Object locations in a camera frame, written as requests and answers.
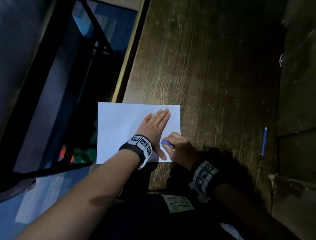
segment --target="wristband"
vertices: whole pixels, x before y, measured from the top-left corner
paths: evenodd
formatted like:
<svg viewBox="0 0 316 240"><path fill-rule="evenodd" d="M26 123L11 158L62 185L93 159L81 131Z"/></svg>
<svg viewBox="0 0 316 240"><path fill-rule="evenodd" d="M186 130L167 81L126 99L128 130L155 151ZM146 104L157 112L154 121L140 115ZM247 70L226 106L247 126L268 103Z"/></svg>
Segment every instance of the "wristband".
<svg viewBox="0 0 316 240"><path fill-rule="evenodd" d="M149 157L153 153L153 148L151 146L151 142L148 138L143 135L137 134L133 136L130 140L124 143L119 151L122 149L128 149L135 152L140 159L140 163L138 166L138 170L143 168L148 161Z"/></svg>
<svg viewBox="0 0 316 240"><path fill-rule="evenodd" d="M197 167L193 176L193 181L189 184L189 187L191 190L194 189L198 193L197 199L199 202L207 203L210 200L210 197L207 196L207 192L209 193L210 191L208 186L214 175L216 175L216 179L220 179L218 178L220 175L219 170L213 167L208 161L203 161Z"/></svg>

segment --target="purple eraser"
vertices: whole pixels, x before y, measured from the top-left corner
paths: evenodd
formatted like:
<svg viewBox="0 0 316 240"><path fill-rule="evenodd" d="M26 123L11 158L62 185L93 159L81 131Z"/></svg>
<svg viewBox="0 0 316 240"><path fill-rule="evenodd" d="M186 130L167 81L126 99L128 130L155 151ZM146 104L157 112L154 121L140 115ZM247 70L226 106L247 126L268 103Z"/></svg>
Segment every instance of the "purple eraser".
<svg viewBox="0 0 316 240"><path fill-rule="evenodd" d="M174 147L174 145L169 141L161 141L161 145L168 145L169 147Z"/></svg>

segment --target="person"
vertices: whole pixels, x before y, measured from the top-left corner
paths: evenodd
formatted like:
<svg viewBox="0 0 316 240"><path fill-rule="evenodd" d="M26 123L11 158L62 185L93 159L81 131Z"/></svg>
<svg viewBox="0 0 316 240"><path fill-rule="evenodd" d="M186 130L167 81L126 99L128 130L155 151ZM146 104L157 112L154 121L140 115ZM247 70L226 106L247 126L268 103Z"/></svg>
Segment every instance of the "person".
<svg viewBox="0 0 316 240"><path fill-rule="evenodd" d="M144 146L148 148L150 143L160 158L167 159L160 149L160 139L169 118L168 109L148 114L117 154L59 199L17 239L234 239L219 225L223 216L244 240L298 239L226 181L221 169L212 167L187 138L177 133L164 138L170 144L163 147L173 162L190 171L192 192L199 194L199 201L195 197L148 194L113 205L131 174L142 166L140 161L147 160L133 148L132 141L140 137ZM199 174L208 179L208 185L204 181L199 188Z"/></svg>

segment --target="clothing tag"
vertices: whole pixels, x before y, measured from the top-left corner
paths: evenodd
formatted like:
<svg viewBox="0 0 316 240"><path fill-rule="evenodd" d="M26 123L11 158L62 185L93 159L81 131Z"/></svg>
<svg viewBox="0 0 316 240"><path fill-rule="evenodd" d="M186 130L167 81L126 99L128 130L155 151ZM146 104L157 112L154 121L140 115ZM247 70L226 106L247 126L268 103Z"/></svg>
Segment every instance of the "clothing tag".
<svg viewBox="0 0 316 240"><path fill-rule="evenodd" d="M170 213L195 210L190 201L186 197L163 194L162 196L167 203Z"/></svg>

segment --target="sheet of paper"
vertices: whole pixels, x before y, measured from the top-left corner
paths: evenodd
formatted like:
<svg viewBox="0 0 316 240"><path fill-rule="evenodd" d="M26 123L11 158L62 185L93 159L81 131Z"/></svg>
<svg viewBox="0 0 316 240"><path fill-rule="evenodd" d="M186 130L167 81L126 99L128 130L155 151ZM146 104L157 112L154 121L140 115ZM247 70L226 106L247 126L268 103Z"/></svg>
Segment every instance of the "sheet of paper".
<svg viewBox="0 0 316 240"><path fill-rule="evenodd" d="M180 105L144 105L125 103L98 103L98 149L97 163L104 163L117 153L120 146L134 136L144 117L155 114L159 109L168 108L171 117L162 132L161 139L171 132L180 132ZM160 145L171 162L167 152ZM148 162L166 162L153 153Z"/></svg>

